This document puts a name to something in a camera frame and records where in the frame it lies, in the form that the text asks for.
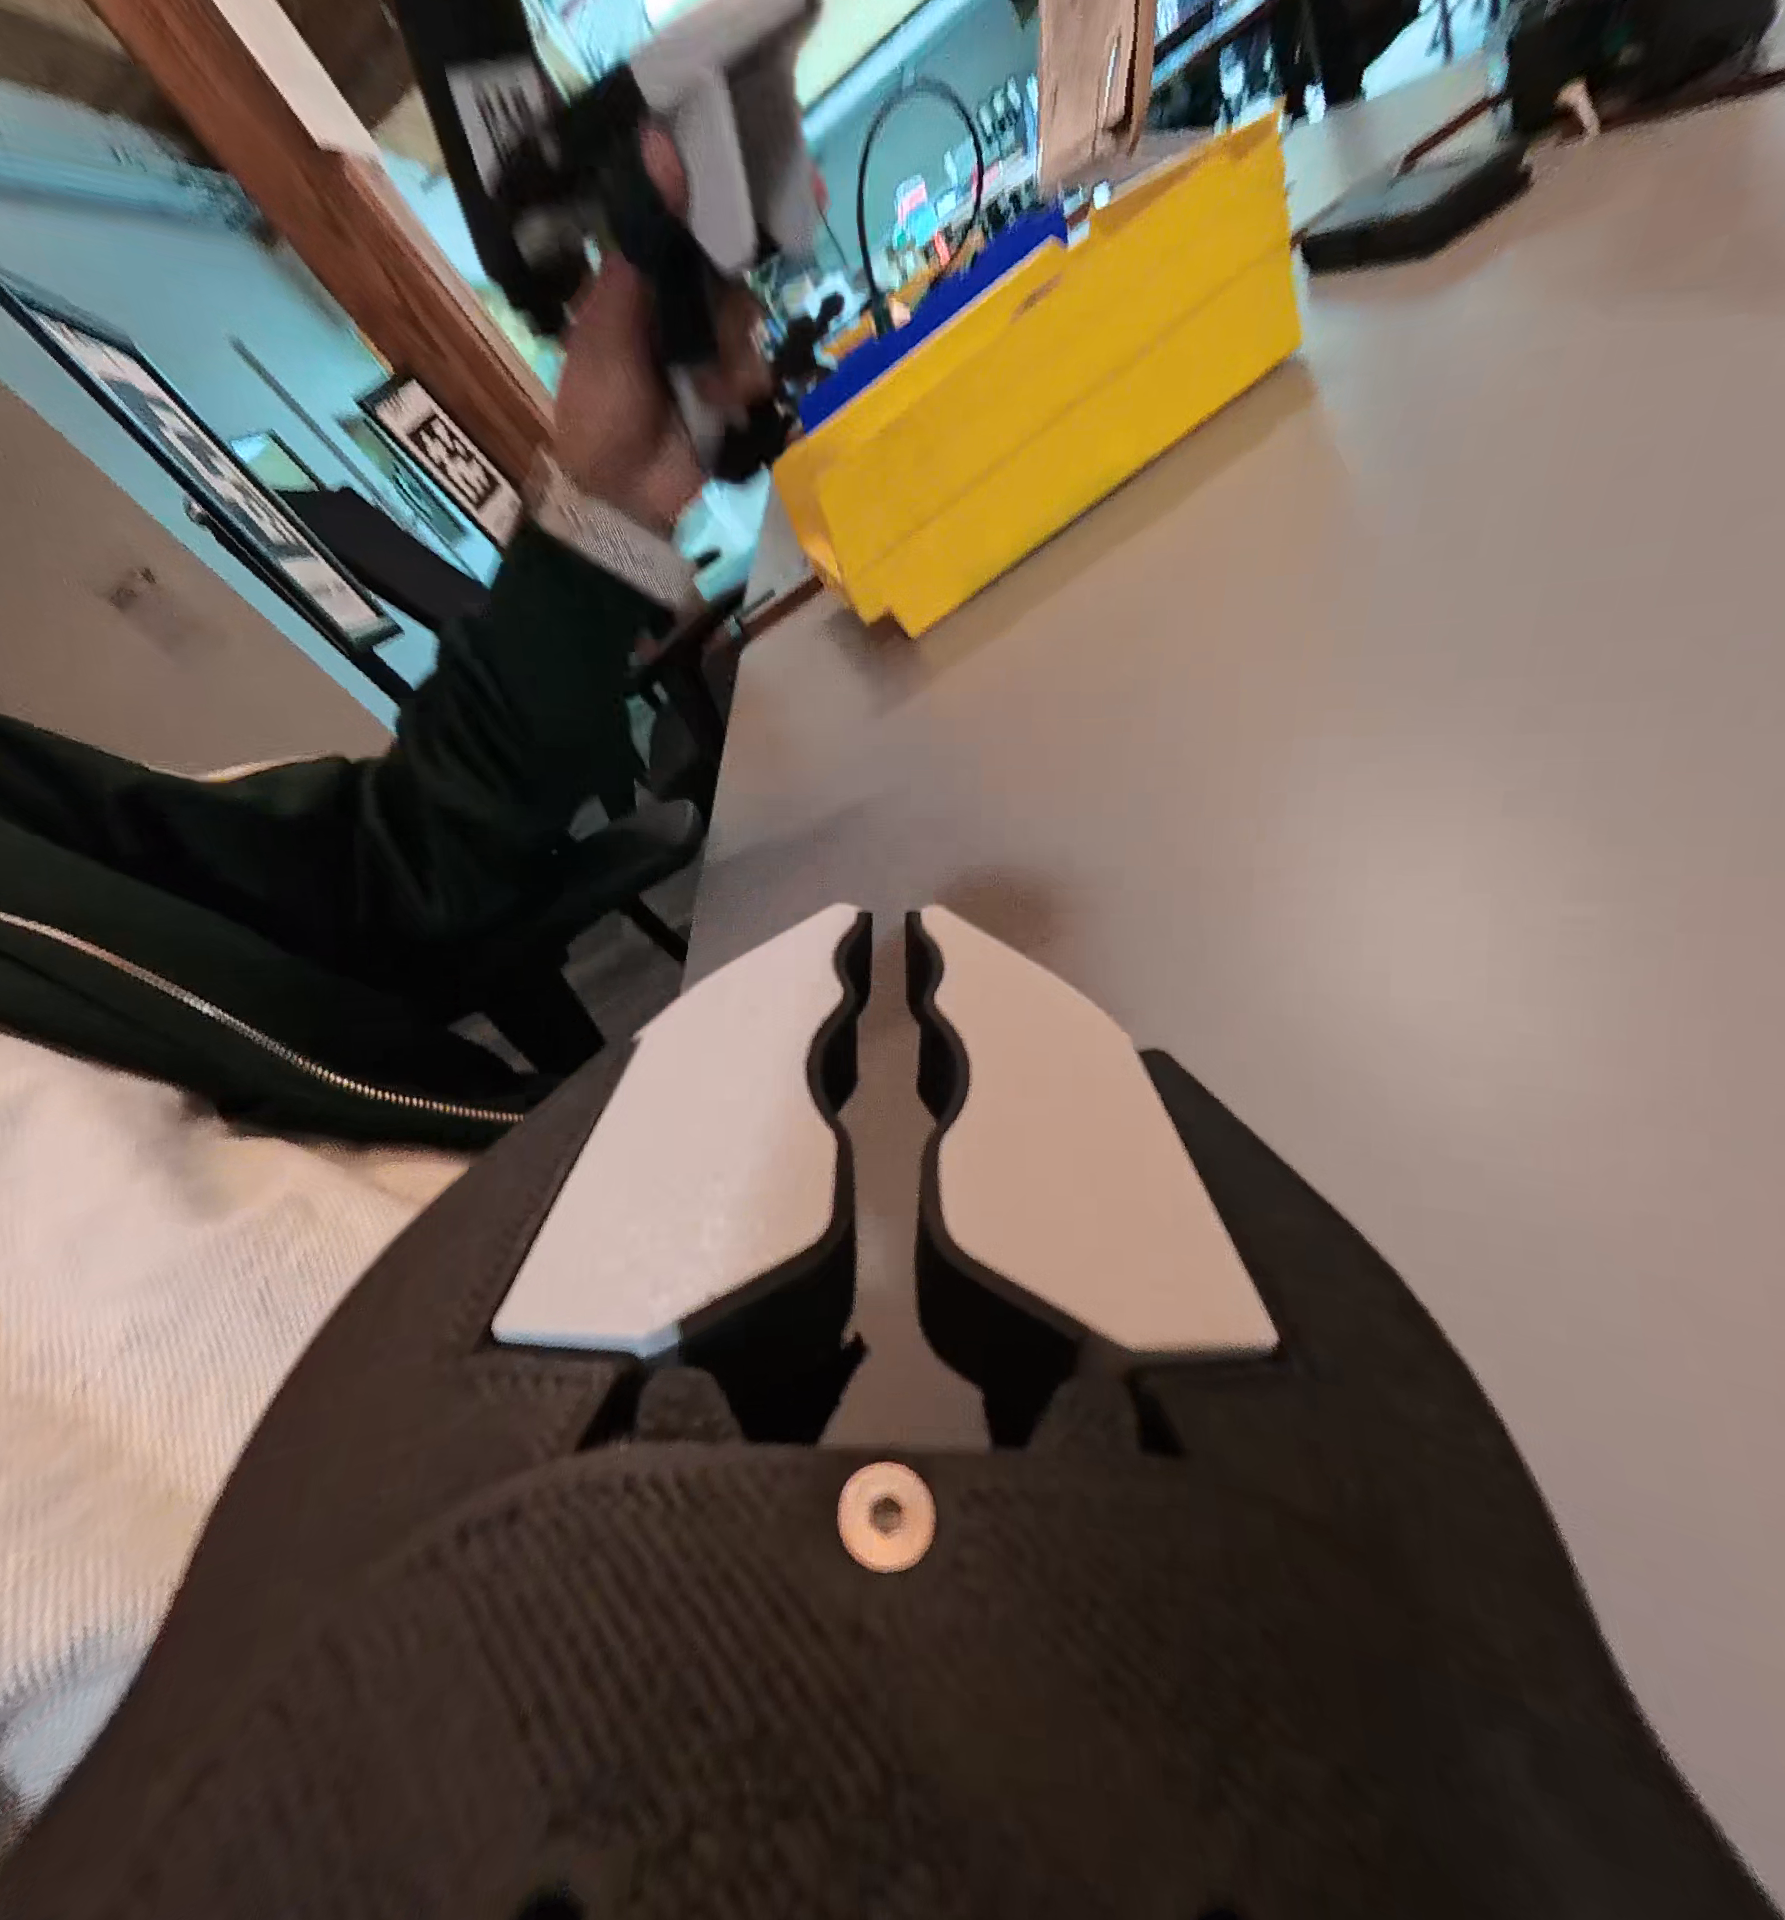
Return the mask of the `person's left hand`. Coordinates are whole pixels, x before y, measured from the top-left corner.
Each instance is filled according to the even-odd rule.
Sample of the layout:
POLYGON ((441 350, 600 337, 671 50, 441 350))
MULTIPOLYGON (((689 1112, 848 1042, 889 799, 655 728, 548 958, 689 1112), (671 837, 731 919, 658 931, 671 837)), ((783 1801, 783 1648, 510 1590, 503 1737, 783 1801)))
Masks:
POLYGON ((671 537, 707 488, 678 399, 655 353, 655 305, 615 253, 568 310, 552 395, 550 462, 574 494, 655 537, 671 537))

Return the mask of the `yellow plastic bin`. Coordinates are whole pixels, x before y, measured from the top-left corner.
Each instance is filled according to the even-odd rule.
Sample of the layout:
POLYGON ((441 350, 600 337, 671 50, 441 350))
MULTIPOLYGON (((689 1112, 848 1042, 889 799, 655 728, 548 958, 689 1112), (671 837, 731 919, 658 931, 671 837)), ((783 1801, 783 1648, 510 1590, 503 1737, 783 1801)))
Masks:
POLYGON ((1300 349, 1277 117, 1197 139, 831 420, 773 495, 860 622, 922 638, 1300 349))

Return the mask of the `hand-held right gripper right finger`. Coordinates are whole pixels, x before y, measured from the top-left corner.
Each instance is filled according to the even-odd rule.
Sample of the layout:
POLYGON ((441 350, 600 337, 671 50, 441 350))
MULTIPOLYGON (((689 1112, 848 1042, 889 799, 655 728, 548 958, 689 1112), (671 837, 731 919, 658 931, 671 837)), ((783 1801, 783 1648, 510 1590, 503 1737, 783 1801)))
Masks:
POLYGON ((989 1423, 1077 1372, 1261 1364, 1281 1332, 1129 1035, 948 906, 903 919, 929 1349, 989 1423))

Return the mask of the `person's left forearm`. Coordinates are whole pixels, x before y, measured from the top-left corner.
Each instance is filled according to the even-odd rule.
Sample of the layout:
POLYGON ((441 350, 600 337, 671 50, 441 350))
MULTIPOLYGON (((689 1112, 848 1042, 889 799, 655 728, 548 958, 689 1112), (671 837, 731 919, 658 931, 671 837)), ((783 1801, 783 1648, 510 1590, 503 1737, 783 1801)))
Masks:
POLYGON ((597 653, 664 614, 523 524, 484 612, 441 643, 394 747, 366 769, 354 922, 413 948, 460 948, 535 909, 589 790, 574 764, 576 705, 600 686, 594 660, 557 653, 583 640, 597 653))

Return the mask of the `large framed marker sign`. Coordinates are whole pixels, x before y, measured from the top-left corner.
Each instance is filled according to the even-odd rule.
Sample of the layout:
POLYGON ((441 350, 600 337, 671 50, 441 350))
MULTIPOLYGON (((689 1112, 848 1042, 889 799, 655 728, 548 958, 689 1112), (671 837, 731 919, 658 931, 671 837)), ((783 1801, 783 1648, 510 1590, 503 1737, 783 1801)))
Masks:
POLYGON ((402 693, 402 677, 377 659, 380 647, 399 638, 399 620, 128 337, 5 271, 0 310, 168 472, 199 530, 305 618, 368 685, 402 693))

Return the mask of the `black office chair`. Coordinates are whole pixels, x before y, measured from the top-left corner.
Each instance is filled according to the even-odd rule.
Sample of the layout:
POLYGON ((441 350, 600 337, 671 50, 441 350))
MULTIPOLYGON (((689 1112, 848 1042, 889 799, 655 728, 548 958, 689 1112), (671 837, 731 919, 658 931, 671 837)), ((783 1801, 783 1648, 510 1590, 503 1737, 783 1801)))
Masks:
POLYGON ((655 948, 686 961, 686 935, 642 902, 705 845, 725 760, 738 653, 752 625, 745 580, 678 612, 636 620, 597 653, 583 640, 557 660, 597 663, 600 686, 576 705, 584 732, 574 764, 589 780, 583 821, 544 874, 529 919, 479 945, 442 948, 421 973, 432 1002, 486 1018, 535 1070, 568 1071, 600 1048, 589 1008, 563 982, 568 948, 589 928, 622 915, 655 948))

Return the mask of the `small framed marker sign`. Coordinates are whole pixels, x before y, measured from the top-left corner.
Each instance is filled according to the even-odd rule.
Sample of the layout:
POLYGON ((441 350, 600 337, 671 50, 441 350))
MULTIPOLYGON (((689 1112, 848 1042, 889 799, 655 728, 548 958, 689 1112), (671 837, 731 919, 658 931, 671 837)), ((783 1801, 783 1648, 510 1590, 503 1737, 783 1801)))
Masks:
POLYGON ((360 411, 423 478, 503 551, 522 527, 522 494, 458 420, 409 373, 360 397, 360 411))

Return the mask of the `wooden pillar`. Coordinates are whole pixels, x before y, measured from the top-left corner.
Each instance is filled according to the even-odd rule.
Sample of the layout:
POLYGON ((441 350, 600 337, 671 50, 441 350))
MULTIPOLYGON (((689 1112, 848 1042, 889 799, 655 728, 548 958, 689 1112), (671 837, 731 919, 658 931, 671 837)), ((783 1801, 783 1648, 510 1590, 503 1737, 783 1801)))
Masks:
POLYGON ((326 153, 212 4, 92 4, 354 329, 523 488, 550 402, 377 162, 326 153))

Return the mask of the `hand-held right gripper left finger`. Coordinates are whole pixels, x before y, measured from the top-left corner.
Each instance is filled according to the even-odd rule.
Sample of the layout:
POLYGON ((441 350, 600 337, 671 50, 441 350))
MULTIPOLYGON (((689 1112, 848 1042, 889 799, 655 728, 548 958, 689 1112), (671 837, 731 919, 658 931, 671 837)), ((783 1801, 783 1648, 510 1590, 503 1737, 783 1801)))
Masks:
POLYGON ((831 903, 652 1019, 502 1299, 494 1346, 712 1375, 741 1423, 825 1423, 855 1317, 858 1018, 871 915, 831 903))

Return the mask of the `printed cardboard panel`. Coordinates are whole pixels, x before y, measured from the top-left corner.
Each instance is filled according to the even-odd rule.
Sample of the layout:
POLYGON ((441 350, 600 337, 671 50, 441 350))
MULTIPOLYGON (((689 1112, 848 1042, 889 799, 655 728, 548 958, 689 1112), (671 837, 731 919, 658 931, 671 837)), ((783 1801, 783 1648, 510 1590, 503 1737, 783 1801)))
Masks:
POLYGON ((1036 27, 1036 189, 1051 198, 1136 152, 1149 114, 1157 4, 1041 4, 1036 27))

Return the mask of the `white paper notice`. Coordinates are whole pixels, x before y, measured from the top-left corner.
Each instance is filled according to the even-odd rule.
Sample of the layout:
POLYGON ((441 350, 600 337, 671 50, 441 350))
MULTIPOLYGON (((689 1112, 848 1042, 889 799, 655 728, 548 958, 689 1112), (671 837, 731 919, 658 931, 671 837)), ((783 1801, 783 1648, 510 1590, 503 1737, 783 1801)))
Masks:
POLYGON ((212 4, 212 9, 251 55, 261 77, 274 84, 312 148, 366 162, 380 159, 373 134, 344 101, 338 84, 281 4, 212 4))

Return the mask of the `black battery charger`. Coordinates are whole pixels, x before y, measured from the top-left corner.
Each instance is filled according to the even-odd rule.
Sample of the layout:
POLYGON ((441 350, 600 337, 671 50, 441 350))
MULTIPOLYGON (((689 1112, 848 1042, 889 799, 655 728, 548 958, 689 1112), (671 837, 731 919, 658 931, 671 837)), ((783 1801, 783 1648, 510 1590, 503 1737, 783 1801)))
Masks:
POLYGON ((1778 4, 1503 4, 1496 91, 1513 134, 1533 137, 1581 84, 1590 101, 1652 101, 1746 61, 1778 4))

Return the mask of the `grey desk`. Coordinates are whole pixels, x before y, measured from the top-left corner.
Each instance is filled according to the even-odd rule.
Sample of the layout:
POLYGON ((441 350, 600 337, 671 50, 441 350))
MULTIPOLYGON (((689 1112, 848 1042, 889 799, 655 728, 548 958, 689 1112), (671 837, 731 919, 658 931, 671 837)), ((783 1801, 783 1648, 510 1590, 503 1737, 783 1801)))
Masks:
POLYGON ((922 640, 741 660, 686 982, 851 902, 871 1361, 909 1309, 903 912, 1159 1045, 1426 1302, 1785 1911, 1785 88, 1538 158, 922 640))

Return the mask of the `black flat box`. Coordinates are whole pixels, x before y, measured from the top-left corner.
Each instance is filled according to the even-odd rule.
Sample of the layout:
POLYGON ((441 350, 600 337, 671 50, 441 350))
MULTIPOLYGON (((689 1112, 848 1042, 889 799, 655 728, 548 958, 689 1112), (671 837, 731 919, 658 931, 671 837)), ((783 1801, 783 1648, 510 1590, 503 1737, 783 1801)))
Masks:
POLYGON ((1426 262, 1530 189, 1527 143, 1507 139, 1357 187, 1299 236, 1309 276, 1426 262))

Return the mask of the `blue plastic bin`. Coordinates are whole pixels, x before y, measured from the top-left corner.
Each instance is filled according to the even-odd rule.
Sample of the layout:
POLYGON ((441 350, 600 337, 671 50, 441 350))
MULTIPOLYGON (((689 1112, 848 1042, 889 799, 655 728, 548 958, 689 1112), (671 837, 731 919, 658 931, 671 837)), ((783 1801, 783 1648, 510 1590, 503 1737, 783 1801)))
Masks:
POLYGON ((903 324, 891 333, 878 333, 799 399, 799 426, 805 436, 816 431, 831 415, 842 411, 868 385, 876 385, 903 357, 918 350, 942 329, 954 324, 967 307, 983 301, 1006 276, 1020 271, 1022 262, 1042 249, 1065 247, 1062 205, 1041 205, 1036 211, 1013 220, 996 240, 978 249, 967 271, 945 276, 918 301, 903 324))

